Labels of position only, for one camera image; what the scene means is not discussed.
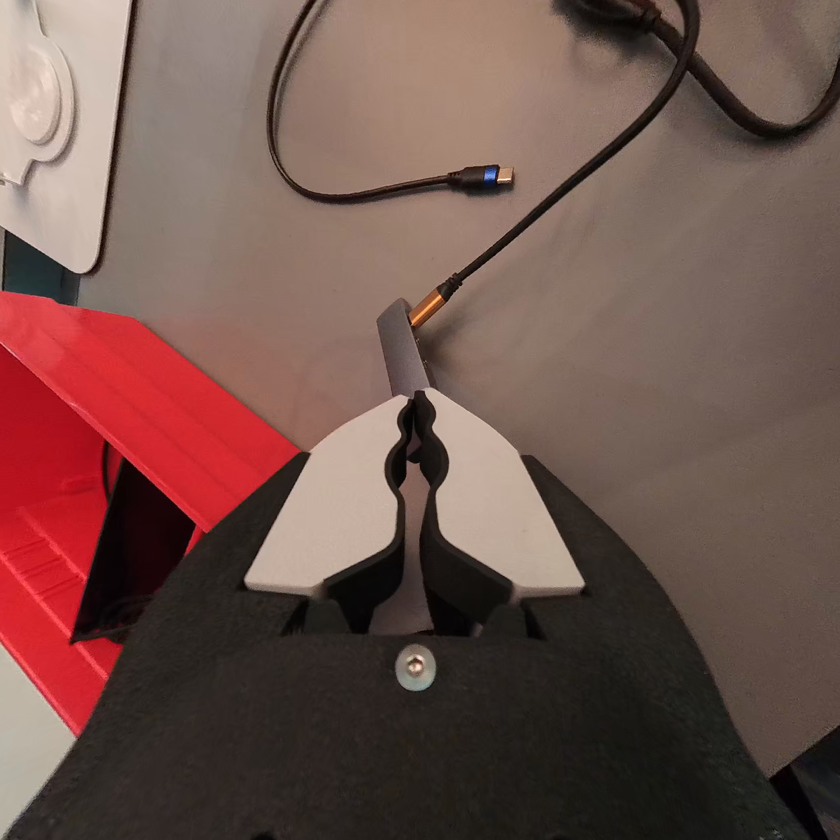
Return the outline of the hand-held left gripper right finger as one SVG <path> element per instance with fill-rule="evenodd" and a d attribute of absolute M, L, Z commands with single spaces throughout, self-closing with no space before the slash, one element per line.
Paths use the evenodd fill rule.
<path fill-rule="evenodd" d="M 513 444 L 433 387 L 415 392 L 413 416 L 428 485 L 419 560 L 434 633 L 468 636 L 499 607 L 583 594 L 584 577 Z"/>

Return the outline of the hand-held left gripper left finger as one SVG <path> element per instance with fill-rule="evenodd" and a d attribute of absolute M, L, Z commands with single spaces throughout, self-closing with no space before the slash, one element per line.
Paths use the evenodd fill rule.
<path fill-rule="evenodd" d="M 333 602 L 351 632 L 369 632 L 403 584 L 412 436 L 413 399 L 396 395 L 304 453 L 245 588 Z"/>

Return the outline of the grey usb hub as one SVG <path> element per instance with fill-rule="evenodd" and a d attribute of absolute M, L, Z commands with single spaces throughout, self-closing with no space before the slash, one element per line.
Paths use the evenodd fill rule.
<path fill-rule="evenodd" d="M 427 393 L 432 382 L 411 326 L 410 311 L 408 302 L 398 298 L 376 320 L 392 395 L 407 398 L 397 414 L 394 476 L 404 480 L 406 464 L 412 462 L 432 485 L 443 457 L 434 432 L 437 412 Z"/>

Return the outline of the thick black cable brown plug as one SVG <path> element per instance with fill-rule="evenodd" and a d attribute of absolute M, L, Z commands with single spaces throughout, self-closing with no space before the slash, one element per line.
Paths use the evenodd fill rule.
<path fill-rule="evenodd" d="M 678 57 L 684 36 L 663 16 L 656 2 L 650 1 L 573 1 L 570 7 L 595 25 L 620 29 L 628 34 L 651 35 Z M 752 137 L 767 141 L 787 141 L 821 126 L 838 108 L 839 65 L 817 104 L 795 122 L 774 122 L 748 108 L 696 51 L 688 72 L 723 114 Z"/>

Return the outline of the black bin divider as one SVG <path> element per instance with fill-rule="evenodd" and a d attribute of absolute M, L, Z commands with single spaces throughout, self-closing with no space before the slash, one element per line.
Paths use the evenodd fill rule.
<path fill-rule="evenodd" d="M 104 442 L 101 484 L 106 511 L 92 555 L 70 645 L 123 644 L 196 534 L 195 523 Z"/>

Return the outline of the red plastic bin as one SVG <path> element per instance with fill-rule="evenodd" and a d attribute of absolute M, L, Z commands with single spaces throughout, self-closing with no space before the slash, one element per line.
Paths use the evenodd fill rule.
<path fill-rule="evenodd" d="M 2 645 L 76 736 L 121 652 L 69 643 L 103 443 L 195 523 L 188 553 L 299 450 L 135 319 L 2 292 L 1 344 Z"/>

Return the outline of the white stand with black board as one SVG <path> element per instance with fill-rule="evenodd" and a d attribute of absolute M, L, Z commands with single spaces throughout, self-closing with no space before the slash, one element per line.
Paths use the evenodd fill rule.
<path fill-rule="evenodd" d="M 70 271 L 98 263 L 131 1 L 1 2 L 1 225 Z"/>

